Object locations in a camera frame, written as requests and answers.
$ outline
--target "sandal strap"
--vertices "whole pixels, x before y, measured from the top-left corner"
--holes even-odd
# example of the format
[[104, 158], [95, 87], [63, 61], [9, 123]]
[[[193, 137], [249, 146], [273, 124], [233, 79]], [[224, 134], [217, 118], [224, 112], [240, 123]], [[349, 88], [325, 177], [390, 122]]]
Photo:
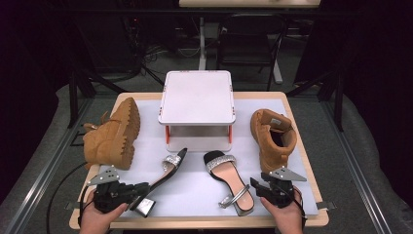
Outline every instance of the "sandal strap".
[[234, 155], [223, 155], [221, 157], [217, 157], [212, 159], [211, 161], [206, 163], [206, 170], [210, 174], [210, 171], [214, 169], [216, 166], [226, 163], [226, 162], [233, 162], [234, 167], [236, 167], [237, 160], [235, 159]]
[[222, 202], [218, 203], [220, 208], [226, 209], [227, 207], [233, 205], [235, 202], [238, 201], [249, 189], [249, 184], [247, 184], [237, 195], [233, 196], [229, 194]]
[[162, 162], [162, 167], [164, 168], [164, 171], [168, 169], [169, 164], [174, 164], [177, 168], [181, 160], [182, 158], [179, 157], [177, 154], [168, 155]]

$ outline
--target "boot sole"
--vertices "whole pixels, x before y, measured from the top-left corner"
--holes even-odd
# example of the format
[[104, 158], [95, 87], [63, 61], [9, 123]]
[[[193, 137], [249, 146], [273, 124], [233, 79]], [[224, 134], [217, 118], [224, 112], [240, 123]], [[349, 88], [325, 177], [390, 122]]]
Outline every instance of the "boot sole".
[[128, 98], [125, 101], [129, 102], [128, 108], [121, 110], [123, 113], [121, 113], [122, 119], [119, 132], [113, 139], [109, 155], [112, 164], [123, 170], [131, 167], [134, 154], [133, 142], [140, 131], [140, 117], [136, 103], [133, 98]]

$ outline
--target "chair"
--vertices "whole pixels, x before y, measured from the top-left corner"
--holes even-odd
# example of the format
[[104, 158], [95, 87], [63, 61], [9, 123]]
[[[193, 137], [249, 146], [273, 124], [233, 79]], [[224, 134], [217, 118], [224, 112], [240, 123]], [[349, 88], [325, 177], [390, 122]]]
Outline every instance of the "chair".
[[220, 65], [270, 67], [267, 91], [274, 77], [280, 43], [286, 33], [285, 19], [269, 14], [234, 14], [218, 26], [216, 69]]

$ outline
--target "rhinestone strap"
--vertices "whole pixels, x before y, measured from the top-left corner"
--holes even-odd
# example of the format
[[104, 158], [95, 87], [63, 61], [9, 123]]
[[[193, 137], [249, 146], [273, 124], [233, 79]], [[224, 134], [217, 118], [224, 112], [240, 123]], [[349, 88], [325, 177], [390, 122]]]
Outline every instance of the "rhinestone strap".
[[176, 154], [168, 155], [162, 162], [162, 167], [164, 168], [164, 171], [168, 169], [169, 164], [174, 164], [175, 167], [177, 168], [179, 166], [180, 161], [181, 161], [181, 157], [179, 157], [178, 155]]
[[237, 160], [235, 159], [235, 157], [233, 155], [224, 155], [221, 157], [217, 157], [212, 159], [211, 161], [209, 161], [206, 164], [206, 170], [207, 172], [210, 174], [210, 171], [215, 168], [216, 166], [222, 164], [222, 163], [226, 163], [226, 162], [233, 162], [234, 167], [236, 166]]

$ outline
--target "gray carpet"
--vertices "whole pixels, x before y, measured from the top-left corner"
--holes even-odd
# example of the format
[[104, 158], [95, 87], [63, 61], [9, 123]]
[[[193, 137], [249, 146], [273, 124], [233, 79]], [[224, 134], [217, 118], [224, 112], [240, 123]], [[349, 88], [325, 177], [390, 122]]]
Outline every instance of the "gray carpet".
[[[305, 44], [300, 41], [284, 40], [279, 59], [284, 83], [273, 85], [272, 91], [287, 92], [294, 88], [292, 81], [304, 46]], [[207, 55], [208, 64], [206, 68], [213, 69], [213, 50], [208, 51]], [[164, 79], [165, 73], [170, 70], [198, 69], [198, 56], [187, 58], [181, 54], [159, 53], [156, 60], [148, 62], [147, 66], [159, 71], [160, 73], [157, 74]], [[251, 69], [235, 69], [231, 72], [235, 91], [245, 90], [245, 85], [237, 83], [237, 81], [240, 77], [245, 78], [249, 74], [247, 72], [251, 72]], [[262, 79], [266, 77], [266, 72], [268, 71], [262, 71]], [[107, 76], [107, 78], [113, 79], [116, 77]], [[139, 75], [117, 84], [133, 92], [160, 92], [162, 90], [162, 87], [149, 74]], [[88, 105], [86, 114], [81, 116], [79, 123], [98, 123], [101, 114], [112, 109], [116, 94], [99, 84], [95, 84], [95, 88], [98, 95]], [[389, 228], [379, 231], [375, 226], [375, 222], [366, 208], [366, 201], [362, 196], [362, 192], [360, 193], [360, 188], [357, 187], [355, 178], [352, 176], [351, 167], [349, 167], [346, 159], [346, 151], [337, 136], [335, 126], [331, 124], [331, 116], [328, 111], [329, 103], [318, 102], [315, 96], [316, 92], [317, 87], [314, 87], [300, 97], [291, 97], [288, 100], [316, 176], [321, 196], [324, 201], [334, 202], [337, 209], [328, 212], [330, 221], [326, 226], [307, 227], [305, 233], [413, 233], [411, 209], [406, 207], [394, 194], [386, 177], [381, 173], [374, 140], [357, 114], [355, 107], [345, 98], [343, 108], [345, 132], [339, 134], [339, 136], [344, 136], [349, 142]], [[42, 143], [20, 180], [0, 207], [1, 233], [5, 233], [8, 227], [10, 228], [9, 224], [13, 223], [14, 217], [21, 212], [20, 208], [24, 198], [29, 194], [32, 185], [36, 183], [36, 179], [43, 172], [45, 165], [54, 160], [56, 151], [61, 148], [61, 140], [67, 134], [66, 126], [69, 123], [67, 87], [60, 90], [58, 95], [60, 105], [54, 122], [45, 134]], [[79, 133], [83, 132], [81, 126], [77, 126], [76, 129]], [[82, 142], [81, 137], [74, 140], [74, 143], [78, 142]], [[21, 229], [19, 229], [22, 233], [46, 233], [47, 207], [53, 192], [72, 169], [84, 162], [82, 146], [64, 147], [61, 155], [61, 162], [58, 162], [58, 168], [53, 173], [53, 178], [50, 182], [47, 182], [45, 193], [40, 194], [41, 199], [33, 206], [33, 213], [28, 214], [22, 222]], [[87, 171], [83, 168], [77, 170], [59, 188], [52, 203], [51, 233], [77, 233], [68, 226], [71, 211], [64, 207], [68, 202], [77, 200], [86, 173]], [[252, 232], [252, 230], [245, 230], [244, 232], [241, 230], [215, 230], [211, 233], [245, 233], [246, 231]], [[253, 231], [254, 233], [274, 233], [273, 229]]]

